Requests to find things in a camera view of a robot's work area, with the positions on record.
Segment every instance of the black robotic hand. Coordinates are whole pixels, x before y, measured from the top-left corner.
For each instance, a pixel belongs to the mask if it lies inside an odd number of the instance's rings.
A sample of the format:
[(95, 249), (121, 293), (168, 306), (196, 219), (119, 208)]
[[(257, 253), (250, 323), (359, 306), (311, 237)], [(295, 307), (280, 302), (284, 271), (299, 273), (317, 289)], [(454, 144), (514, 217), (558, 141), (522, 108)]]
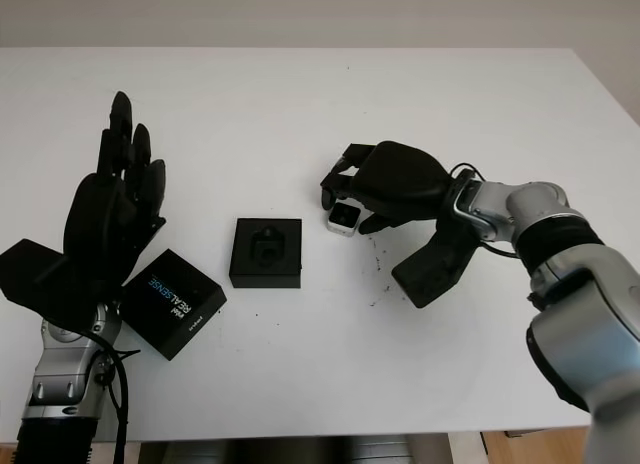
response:
[(119, 297), (144, 248), (165, 223), (159, 216), (165, 166), (151, 162), (149, 132), (132, 139), (131, 102), (118, 92), (102, 132), (98, 167), (73, 199), (63, 254), (23, 239), (0, 255), (7, 299), (66, 329), (90, 326), (98, 302)]
[[(351, 167), (354, 176), (344, 174)], [(322, 207), (354, 198), (374, 214), (361, 234), (409, 221), (437, 219), (429, 243), (398, 264), (392, 275), (416, 307), (422, 308), (451, 289), (464, 272), (480, 240), (468, 221), (457, 219), (454, 200), (474, 173), (453, 178), (431, 155), (397, 142), (377, 146), (351, 144), (324, 178)]]

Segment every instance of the wooden floor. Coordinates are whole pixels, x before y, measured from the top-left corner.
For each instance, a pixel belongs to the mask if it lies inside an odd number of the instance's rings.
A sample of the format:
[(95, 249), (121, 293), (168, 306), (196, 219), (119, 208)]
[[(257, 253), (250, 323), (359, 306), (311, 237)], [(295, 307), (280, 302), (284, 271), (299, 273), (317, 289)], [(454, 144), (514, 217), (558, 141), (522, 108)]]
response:
[(13, 448), (0, 447), (0, 464), (9, 464), (11, 462), (12, 455), (13, 455)]
[(586, 429), (563, 429), (505, 436), (485, 432), (484, 440), (491, 464), (582, 464)]

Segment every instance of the black square object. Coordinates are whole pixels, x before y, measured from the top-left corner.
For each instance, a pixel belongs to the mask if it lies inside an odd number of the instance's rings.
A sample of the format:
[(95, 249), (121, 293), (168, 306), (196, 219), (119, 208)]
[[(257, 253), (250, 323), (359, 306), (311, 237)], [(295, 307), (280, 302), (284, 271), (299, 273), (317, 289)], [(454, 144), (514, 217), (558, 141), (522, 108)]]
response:
[(301, 219), (238, 219), (229, 277), (239, 288), (300, 288)]
[(353, 229), (358, 223), (360, 209), (341, 202), (336, 203), (329, 214), (329, 222)]
[(218, 284), (166, 250), (125, 286), (120, 315), (171, 360), (226, 300)]

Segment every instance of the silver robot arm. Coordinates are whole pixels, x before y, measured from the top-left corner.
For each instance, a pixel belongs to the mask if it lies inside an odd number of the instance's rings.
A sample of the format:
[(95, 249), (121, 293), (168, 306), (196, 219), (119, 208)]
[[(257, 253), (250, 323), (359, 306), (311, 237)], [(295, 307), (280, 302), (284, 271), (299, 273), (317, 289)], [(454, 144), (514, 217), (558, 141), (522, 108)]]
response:
[[(91, 331), (113, 345), (120, 332), (115, 307), (100, 304)], [(46, 460), (86, 463), (102, 415), (114, 364), (93, 340), (42, 322), (44, 350), (18, 434), (15, 464)]]
[(471, 180), (454, 214), (483, 241), (508, 241), (541, 311), (527, 332), (560, 398), (591, 414), (585, 462), (640, 462), (640, 276), (555, 184)]

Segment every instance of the floor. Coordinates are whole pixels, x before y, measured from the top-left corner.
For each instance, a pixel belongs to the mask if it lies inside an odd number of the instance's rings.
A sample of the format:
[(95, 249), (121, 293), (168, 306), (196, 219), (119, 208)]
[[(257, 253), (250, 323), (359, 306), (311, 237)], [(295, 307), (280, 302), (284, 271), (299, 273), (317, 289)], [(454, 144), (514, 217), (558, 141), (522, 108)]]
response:
[[(414, 464), (581, 464), (586, 432), (586, 429), (564, 429), (532, 432), (511, 438), (504, 432), (485, 432), (483, 436), (488, 456), (478, 433), (450, 434), (453, 457), (449, 458), (444, 457), (442, 449), (433, 452), (441, 447), (438, 440), (434, 439), (436, 435), (412, 436), (409, 443)], [(112, 452), (110, 444), (94, 445), (91, 463), (110, 463)], [(140, 444), (128, 444), (126, 464), (136, 464), (139, 453)], [(10, 464), (11, 454), (11, 448), (0, 448), (0, 464)], [(296, 459), (296, 462), (303, 464), (307, 461)]]

